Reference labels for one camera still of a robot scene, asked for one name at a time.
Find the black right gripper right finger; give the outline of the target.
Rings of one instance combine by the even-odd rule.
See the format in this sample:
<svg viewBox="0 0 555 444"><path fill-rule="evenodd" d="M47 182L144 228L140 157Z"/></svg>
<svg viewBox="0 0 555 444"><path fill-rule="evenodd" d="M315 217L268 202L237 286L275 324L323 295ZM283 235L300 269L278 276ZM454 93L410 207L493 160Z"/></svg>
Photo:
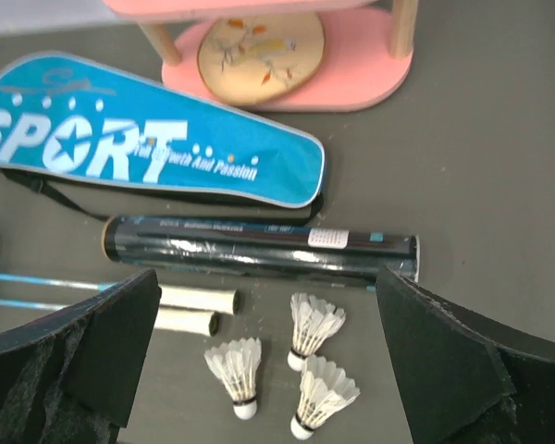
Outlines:
<svg viewBox="0 0 555 444"><path fill-rule="evenodd" d="M555 342L391 270L376 297L415 443L555 443Z"/></svg>

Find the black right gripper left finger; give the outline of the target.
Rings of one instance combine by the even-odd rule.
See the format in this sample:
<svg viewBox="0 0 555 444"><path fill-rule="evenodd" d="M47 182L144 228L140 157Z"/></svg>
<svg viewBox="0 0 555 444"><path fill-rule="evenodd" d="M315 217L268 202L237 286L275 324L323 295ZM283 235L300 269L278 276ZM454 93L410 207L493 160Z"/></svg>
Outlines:
<svg viewBox="0 0 555 444"><path fill-rule="evenodd" d="M161 299L153 270L0 333L0 443L114 443Z"/></svg>

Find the white feather shuttlecock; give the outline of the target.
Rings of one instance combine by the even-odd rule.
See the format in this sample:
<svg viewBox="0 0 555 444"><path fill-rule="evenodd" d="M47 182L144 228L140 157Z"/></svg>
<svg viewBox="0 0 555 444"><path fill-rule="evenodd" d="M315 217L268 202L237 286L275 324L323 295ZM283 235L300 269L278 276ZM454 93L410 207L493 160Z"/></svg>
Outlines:
<svg viewBox="0 0 555 444"><path fill-rule="evenodd" d="M287 361L292 370L301 372L307 358L341 329L346 312L336 304L301 292L291 295L290 309L293 331Z"/></svg>
<svg viewBox="0 0 555 444"><path fill-rule="evenodd" d="M310 438L333 414L352 404L360 389L345 369L324 356L312 355L301 371L300 399L290 420L298 440Z"/></svg>
<svg viewBox="0 0 555 444"><path fill-rule="evenodd" d="M257 413L256 375L262 361L258 338L234 339L204 352L209 370L229 395L235 415L252 419Z"/></svg>

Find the black shuttlecock tube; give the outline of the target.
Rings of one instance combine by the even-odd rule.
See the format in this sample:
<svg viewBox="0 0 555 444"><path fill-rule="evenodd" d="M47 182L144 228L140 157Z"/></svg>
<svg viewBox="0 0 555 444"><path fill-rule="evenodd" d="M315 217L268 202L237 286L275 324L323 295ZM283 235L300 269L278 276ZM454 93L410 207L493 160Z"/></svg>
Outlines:
<svg viewBox="0 0 555 444"><path fill-rule="evenodd" d="M170 216L116 216L105 256L129 265L244 277L291 278L374 289L380 271L417 281L413 235Z"/></svg>

